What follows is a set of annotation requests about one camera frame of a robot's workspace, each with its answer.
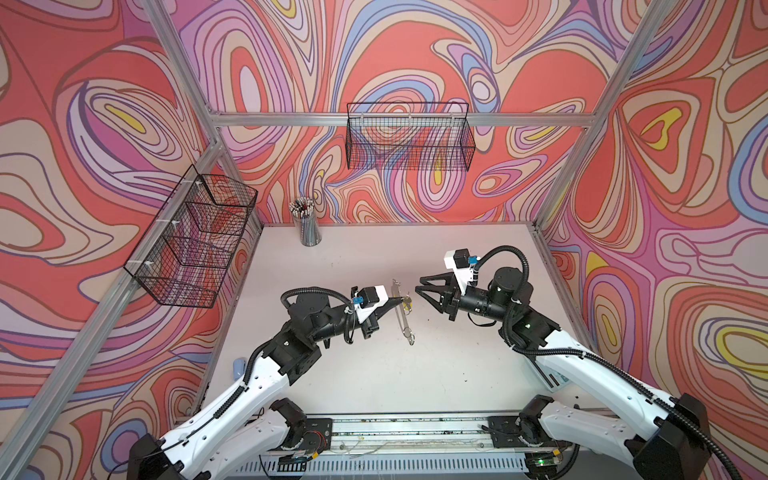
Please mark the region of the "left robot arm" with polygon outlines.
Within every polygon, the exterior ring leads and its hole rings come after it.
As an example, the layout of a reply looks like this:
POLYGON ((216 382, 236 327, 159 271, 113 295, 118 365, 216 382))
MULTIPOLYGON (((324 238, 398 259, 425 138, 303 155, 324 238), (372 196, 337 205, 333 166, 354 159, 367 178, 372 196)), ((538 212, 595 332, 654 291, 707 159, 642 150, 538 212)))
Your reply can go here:
POLYGON ((369 338, 379 320, 405 303, 382 285, 353 288, 350 295, 322 287, 284 292, 287 321, 257 346, 243 373, 208 406, 156 438, 146 434, 129 451, 129 479, 226 479, 251 457, 302 445, 306 414, 284 391, 321 358, 332 338, 369 338))

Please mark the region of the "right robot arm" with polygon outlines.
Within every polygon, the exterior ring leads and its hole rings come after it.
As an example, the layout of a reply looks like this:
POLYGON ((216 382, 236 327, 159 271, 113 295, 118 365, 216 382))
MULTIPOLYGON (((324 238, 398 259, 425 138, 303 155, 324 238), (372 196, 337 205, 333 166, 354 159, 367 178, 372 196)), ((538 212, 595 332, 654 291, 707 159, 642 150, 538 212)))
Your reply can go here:
POLYGON ((539 311, 523 252, 510 245, 482 256, 466 249, 444 256, 446 272, 420 278, 416 293, 454 320, 465 312, 499 328, 504 343, 540 371, 550 370, 600 401, 612 416, 538 395, 518 414, 523 441, 565 441, 610 456, 644 479, 697 479, 716 458, 732 479, 741 474, 711 438, 707 410, 695 397, 652 387, 579 343, 539 311))

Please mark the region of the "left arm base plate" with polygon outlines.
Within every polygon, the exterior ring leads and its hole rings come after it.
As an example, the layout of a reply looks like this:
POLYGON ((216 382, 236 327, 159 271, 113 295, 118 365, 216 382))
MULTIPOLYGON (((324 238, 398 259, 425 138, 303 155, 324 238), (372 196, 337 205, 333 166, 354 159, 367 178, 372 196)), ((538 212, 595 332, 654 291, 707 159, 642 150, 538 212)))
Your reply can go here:
POLYGON ((330 417, 309 418, 301 426, 291 427, 286 440, 269 453, 304 451, 323 453, 332 445, 333 419, 330 417))

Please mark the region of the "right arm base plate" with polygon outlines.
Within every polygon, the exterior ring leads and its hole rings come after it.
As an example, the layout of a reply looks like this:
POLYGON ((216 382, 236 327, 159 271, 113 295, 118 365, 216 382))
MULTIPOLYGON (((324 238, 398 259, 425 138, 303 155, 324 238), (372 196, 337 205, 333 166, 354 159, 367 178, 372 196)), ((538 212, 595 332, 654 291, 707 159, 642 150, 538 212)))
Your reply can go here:
POLYGON ((518 426, 517 416, 490 416, 480 428, 490 436, 494 448, 557 448, 567 450, 572 446, 570 442, 562 442, 550 438, 535 441, 526 440, 518 426))

